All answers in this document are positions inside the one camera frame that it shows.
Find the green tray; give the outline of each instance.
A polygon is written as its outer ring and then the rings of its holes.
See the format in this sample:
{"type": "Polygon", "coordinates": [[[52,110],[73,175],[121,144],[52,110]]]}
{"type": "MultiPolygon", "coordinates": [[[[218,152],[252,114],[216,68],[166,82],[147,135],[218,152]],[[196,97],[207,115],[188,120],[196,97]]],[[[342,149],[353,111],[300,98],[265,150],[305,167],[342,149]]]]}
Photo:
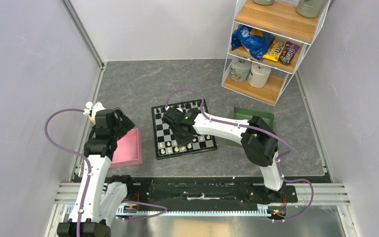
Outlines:
{"type": "MultiPolygon", "coordinates": [[[[263,112],[259,110],[250,110],[250,109],[245,109],[241,107],[234,107],[233,109],[233,119],[250,120],[253,116],[261,117],[271,129],[274,129],[274,114],[273,113],[263,112]]],[[[228,144],[234,147],[242,147],[242,145],[239,145],[238,143],[233,142],[233,141],[228,141],[228,144]]]]}

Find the pink tray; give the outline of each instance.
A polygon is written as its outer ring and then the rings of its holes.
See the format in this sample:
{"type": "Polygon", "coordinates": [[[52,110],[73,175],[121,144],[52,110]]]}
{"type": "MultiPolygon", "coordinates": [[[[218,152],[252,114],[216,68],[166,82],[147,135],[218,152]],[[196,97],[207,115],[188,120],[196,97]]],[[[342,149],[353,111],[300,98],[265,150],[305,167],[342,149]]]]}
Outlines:
{"type": "Polygon", "coordinates": [[[110,168],[143,163],[142,137],[137,128],[131,129],[124,137],[117,141],[110,168]]]}

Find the shelf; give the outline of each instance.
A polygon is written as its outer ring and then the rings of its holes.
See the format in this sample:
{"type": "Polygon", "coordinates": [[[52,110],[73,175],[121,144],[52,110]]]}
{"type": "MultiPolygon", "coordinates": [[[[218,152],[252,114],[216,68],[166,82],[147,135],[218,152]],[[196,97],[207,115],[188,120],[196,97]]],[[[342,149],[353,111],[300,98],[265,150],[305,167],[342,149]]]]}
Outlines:
{"type": "Polygon", "coordinates": [[[316,30],[317,18],[306,18],[296,12],[296,6],[274,2],[262,6],[247,0],[236,18],[236,22],[269,31],[310,44],[316,30]]]}
{"type": "MultiPolygon", "coordinates": [[[[281,42],[281,43],[285,43],[285,42],[288,41],[287,39],[285,39],[283,37],[279,37],[279,36],[277,36],[275,39],[278,42],[281,42]]],[[[277,68],[277,69],[280,69],[282,71],[285,71],[285,72],[288,72],[288,73],[292,74],[294,72],[294,69],[296,68],[297,61],[299,60],[300,52],[302,51],[302,47],[303,47],[303,44],[299,44],[298,42],[294,42],[294,43],[297,44],[298,46],[300,46],[300,49],[298,49],[298,51],[294,55],[294,58],[291,61],[290,65],[284,65],[280,61],[274,62],[274,61],[269,60],[269,59],[263,59],[262,62],[261,62],[261,61],[255,59],[254,57],[252,57],[249,54],[249,52],[246,51],[245,47],[243,47],[243,46],[241,46],[241,47],[239,47],[239,48],[237,48],[235,50],[230,49],[229,53],[231,53],[231,54],[233,53],[232,54],[233,56],[240,55],[240,56],[242,56],[244,58],[248,58],[251,61],[254,61],[256,63],[260,63],[260,64],[267,65],[267,66],[270,66],[270,67],[274,67],[274,68],[277,68]]]]}
{"type": "Polygon", "coordinates": [[[283,83],[283,78],[270,75],[264,87],[255,88],[249,84],[248,80],[244,82],[236,82],[227,77],[223,83],[223,86],[227,89],[234,90],[244,95],[248,95],[255,99],[275,105],[283,83]]]}

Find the white wall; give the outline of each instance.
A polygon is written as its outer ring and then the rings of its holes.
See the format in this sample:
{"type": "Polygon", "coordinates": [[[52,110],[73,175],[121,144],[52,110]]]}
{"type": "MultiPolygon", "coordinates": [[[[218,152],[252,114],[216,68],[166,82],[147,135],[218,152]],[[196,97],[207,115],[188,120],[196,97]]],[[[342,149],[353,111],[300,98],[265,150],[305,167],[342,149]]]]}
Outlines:
{"type": "MultiPolygon", "coordinates": [[[[73,156],[45,138],[54,111],[83,108],[98,67],[60,1],[0,0],[0,237],[43,236],[73,156]]],[[[50,135],[76,148],[84,117],[55,117],[50,135]]]]}
{"type": "Polygon", "coordinates": [[[379,236],[379,1],[336,1],[301,75],[332,175],[379,236]]]}
{"type": "Polygon", "coordinates": [[[236,0],[72,0],[104,61],[225,58],[236,0]]]}

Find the gray tabletop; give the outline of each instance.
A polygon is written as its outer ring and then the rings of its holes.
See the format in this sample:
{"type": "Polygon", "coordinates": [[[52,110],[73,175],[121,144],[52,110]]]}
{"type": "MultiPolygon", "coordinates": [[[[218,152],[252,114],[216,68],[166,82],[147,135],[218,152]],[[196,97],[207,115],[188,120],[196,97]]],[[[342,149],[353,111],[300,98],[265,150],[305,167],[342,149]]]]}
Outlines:
{"type": "MultiPolygon", "coordinates": [[[[233,107],[275,114],[274,130],[295,151],[282,160],[287,176],[324,174],[322,162],[297,82],[293,80],[277,105],[271,106],[221,87],[225,61],[159,60],[109,62],[98,100],[106,108],[121,107],[139,129],[143,143],[143,164],[110,169],[108,175],[134,177],[171,176],[261,176],[242,148],[232,147],[217,138],[216,151],[156,160],[151,107],[164,105],[168,95],[181,88],[201,91],[209,113],[231,118],[233,107]]],[[[170,103],[198,99],[191,92],[179,92],[170,103]]],[[[280,152],[287,150],[280,144],[280,152]]]]}

